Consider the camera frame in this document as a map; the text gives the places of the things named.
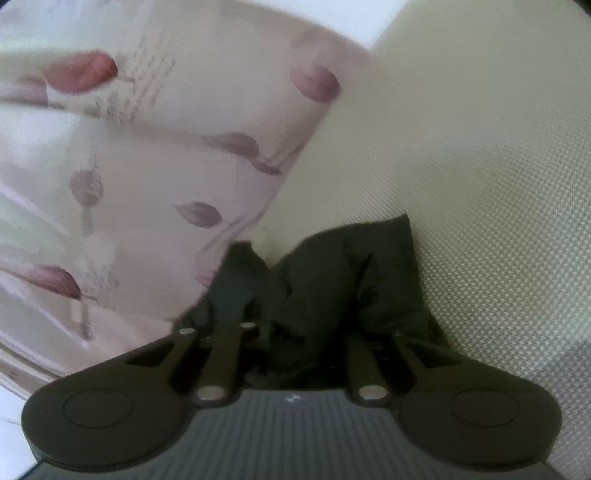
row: black cloth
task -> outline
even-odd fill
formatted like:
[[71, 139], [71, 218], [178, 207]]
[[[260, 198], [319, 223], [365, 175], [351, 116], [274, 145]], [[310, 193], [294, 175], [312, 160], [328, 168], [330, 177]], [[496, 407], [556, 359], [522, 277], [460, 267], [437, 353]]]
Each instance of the black cloth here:
[[305, 239], [268, 268], [249, 243], [230, 246], [207, 294], [176, 322], [211, 334], [252, 321], [264, 365], [257, 388], [296, 388], [344, 331], [404, 335], [447, 345], [423, 305], [407, 216], [348, 225]]

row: white logo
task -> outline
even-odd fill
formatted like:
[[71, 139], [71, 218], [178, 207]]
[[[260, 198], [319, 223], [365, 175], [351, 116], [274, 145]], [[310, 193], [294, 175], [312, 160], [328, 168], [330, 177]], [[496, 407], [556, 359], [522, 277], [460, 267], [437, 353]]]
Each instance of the white logo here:
[[285, 401], [289, 402], [289, 403], [298, 403], [301, 400], [302, 400], [302, 398], [295, 393], [285, 396]]

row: round metal bolt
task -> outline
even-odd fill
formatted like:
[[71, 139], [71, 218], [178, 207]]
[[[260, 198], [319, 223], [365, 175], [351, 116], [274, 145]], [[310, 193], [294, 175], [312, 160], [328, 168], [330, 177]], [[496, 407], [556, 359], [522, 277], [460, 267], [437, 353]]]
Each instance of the round metal bolt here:
[[226, 396], [226, 390], [218, 385], [208, 385], [197, 390], [197, 398], [201, 401], [218, 401]]
[[364, 400], [381, 400], [386, 398], [388, 390], [380, 385], [365, 385], [359, 389], [359, 396]]

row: gray striped surface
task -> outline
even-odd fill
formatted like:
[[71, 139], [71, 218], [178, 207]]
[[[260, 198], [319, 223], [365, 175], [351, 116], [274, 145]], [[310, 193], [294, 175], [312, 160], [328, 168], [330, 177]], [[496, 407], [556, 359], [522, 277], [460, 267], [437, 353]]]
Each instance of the gray striped surface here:
[[41, 464], [23, 480], [560, 480], [545, 465], [477, 473], [429, 457], [381, 408], [342, 391], [245, 391], [226, 408], [202, 410], [168, 451], [108, 473]]

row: crumpled cloth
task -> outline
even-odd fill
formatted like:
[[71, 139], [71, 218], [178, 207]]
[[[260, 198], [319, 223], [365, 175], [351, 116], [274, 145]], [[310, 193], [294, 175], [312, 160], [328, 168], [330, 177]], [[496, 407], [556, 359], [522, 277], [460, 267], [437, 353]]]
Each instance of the crumpled cloth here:
[[323, 355], [352, 329], [446, 345], [425, 308], [407, 216], [324, 231], [268, 268], [250, 243], [233, 244], [209, 292], [175, 328], [215, 334], [258, 324], [265, 361], [247, 373], [256, 388], [302, 388]]

